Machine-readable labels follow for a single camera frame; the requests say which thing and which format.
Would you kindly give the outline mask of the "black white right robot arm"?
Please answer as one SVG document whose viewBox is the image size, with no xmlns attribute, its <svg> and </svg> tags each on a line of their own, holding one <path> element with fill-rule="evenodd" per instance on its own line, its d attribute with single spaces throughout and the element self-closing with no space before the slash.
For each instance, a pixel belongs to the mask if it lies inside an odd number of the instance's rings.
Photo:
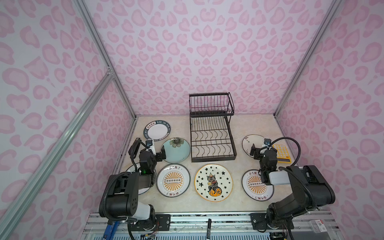
<svg viewBox="0 0 384 240">
<path fill-rule="evenodd" d="M 291 233 L 295 217 L 331 205 L 336 200 L 334 190 L 316 166 L 297 166 L 302 149 L 295 139 L 288 138 L 298 148 L 295 160 L 290 166 L 278 166 L 279 151 L 273 145 L 281 140 L 283 138 L 274 141 L 264 139 L 260 148 L 252 145 L 250 150 L 250 156 L 259 161 L 258 176 L 262 184 L 289 185 L 292 190 L 289 196 L 268 206 L 263 220 L 254 220 L 254 229 L 260 233 L 266 232 L 267 229 L 279 228 L 286 228 L 288 233 Z"/>
</svg>

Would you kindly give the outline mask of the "light blue flower plate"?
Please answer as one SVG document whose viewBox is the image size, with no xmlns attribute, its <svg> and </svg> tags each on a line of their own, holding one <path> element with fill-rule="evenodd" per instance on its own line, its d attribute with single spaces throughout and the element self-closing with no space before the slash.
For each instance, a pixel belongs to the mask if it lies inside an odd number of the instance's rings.
<svg viewBox="0 0 384 240">
<path fill-rule="evenodd" d="M 165 161 L 171 164 L 181 163 L 190 155 L 191 147 L 188 141 L 183 138 L 171 138 L 163 145 L 166 158 Z"/>
</svg>

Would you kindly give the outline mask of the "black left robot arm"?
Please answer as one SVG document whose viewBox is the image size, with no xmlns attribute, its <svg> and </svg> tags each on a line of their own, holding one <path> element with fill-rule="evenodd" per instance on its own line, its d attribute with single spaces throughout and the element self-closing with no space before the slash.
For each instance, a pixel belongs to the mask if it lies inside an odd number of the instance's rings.
<svg viewBox="0 0 384 240">
<path fill-rule="evenodd" d="M 139 191 L 152 188 L 157 180 L 156 166 L 165 159 L 165 151 L 156 152 L 154 140 L 135 139 L 129 149 L 134 170 L 111 175 L 99 205 L 99 214 L 113 222 L 127 222 L 143 230 L 157 227 L 152 205 L 139 202 Z"/>
</svg>

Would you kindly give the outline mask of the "white floral speckled plate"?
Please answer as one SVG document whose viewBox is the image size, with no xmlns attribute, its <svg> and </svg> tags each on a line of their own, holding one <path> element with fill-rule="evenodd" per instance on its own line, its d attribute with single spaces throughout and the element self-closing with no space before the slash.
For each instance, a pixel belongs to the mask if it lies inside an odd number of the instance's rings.
<svg viewBox="0 0 384 240">
<path fill-rule="evenodd" d="M 242 148 L 249 157 L 253 158 L 254 155 L 251 154 L 252 146 L 254 146 L 256 149 L 260 149 L 264 146 L 264 140 L 265 137 L 261 135 L 248 135 L 244 137 L 242 141 Z"/>
</svg>

